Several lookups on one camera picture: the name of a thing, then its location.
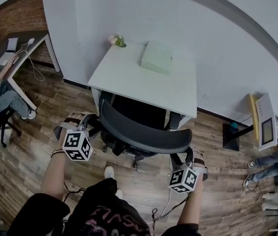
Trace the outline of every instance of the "light green box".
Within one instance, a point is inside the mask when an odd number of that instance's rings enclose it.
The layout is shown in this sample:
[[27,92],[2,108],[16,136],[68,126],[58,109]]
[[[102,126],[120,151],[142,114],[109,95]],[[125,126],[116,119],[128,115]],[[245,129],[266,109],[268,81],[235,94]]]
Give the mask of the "light green box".
[[157,41],[149,41],[144,50],[142,68],[169,75],[173,65],[173,49]]

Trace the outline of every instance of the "person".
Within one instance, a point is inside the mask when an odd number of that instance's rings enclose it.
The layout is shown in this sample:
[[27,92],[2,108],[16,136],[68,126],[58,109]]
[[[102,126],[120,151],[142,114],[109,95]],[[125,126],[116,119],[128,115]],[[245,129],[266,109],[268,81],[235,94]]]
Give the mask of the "person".
[[267,177],[278,176],[278,152],[273,155],[267,155],[263,157],[256,158],[248,163],[248,168],[258,167],[258,166],[272,166],[261,170],[254,174],[249,174],[243,182],[243,187],[247,187],[252,182],[259,182],[260,180]]
[[35,111],[29,109],[27,104],[19,96],[19,94],[13,90],[8,81],[3,80],[15,58],[16,56],[11,57],[8,60],[7,65],[0,71],[0,112],[10,106],[21,115],[22,119],[34,119],[36,116]]
[[[81,120],[83,115],[72,113],[68,118],[69,124],[77,126],[72,119]],[[52,232],[55,236],[150,236],[146,222],[135,208],[122,200],[122,191],[117,188],[114,170],[110,166],[105,168],[105,179],[102,182],[84,191],[63,226],[62,219],[70,212],[67,204],[62,202],[67,158],[62,151],[65,135],[66,131],[62,129],[40,193],[28,199],[12,222],[7,235],[40,236]],[[200,236],[197,231],[203,190],[201,180],[202,174],[199,175],[194,192],[185,203],[177,225],[169,228],[163,236]]]

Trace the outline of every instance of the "small potted plant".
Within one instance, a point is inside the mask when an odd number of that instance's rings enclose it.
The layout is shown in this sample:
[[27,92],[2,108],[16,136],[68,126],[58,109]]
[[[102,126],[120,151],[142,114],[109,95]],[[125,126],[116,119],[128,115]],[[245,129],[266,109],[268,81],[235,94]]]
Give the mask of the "small potted plant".
[[109,37],[109,42],[112,45],[117,45],[119,47],[126,47],[124,37],[119,34],[114,34],[113,36]]

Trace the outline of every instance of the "desk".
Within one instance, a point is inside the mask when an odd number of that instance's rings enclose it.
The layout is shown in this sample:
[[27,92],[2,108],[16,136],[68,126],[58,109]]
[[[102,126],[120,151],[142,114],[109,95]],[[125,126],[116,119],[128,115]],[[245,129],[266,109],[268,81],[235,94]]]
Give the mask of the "desk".
[[25,60],[29,57],[29,55],[43,42],[45,41],[49,54],[51,56],[53,65],[57,72],[60,71],[52,43],[50,40],[50,36],[47,30],[36,30],[36,31],[22,31],[22,32],[12,32],[8,34],[1,42],[0,42],[0,56],[3,55],[7,48],[7,43],[9,38],[18,37],[18,45],[17,50],[21,48],[22,44],[28,43],[29,39],[34,38],[33,44],[29,45],[27,49],[27,54],[25,52],[21,52],[18,54],[19,58],[9,69],[7,74],[5,75],[5,79],[11,84],[14,90],[21,96],[21,98],[34,110],[36,110],[36,106],[30,101],[30,99],[25,95],[25,93],[21,90],[21,88],[16,84],[13,79],[14,74],[18,71],[20,66],[25,62]]
[[88,82],[98,107],[100,90],[128,97],[184,115],[179,126],[197,116],[195,64],[173,56],[170,75],[140,67],[145,45],[127,42],[112,46]]

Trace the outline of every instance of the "display screen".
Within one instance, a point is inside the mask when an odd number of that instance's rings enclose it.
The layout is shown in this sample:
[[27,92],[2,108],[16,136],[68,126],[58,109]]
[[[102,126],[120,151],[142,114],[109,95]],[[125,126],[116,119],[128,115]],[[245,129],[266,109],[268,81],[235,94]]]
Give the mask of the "display screen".
[[273,126],[272,118],[267,119],[261,124],[262,145],[273,141]]

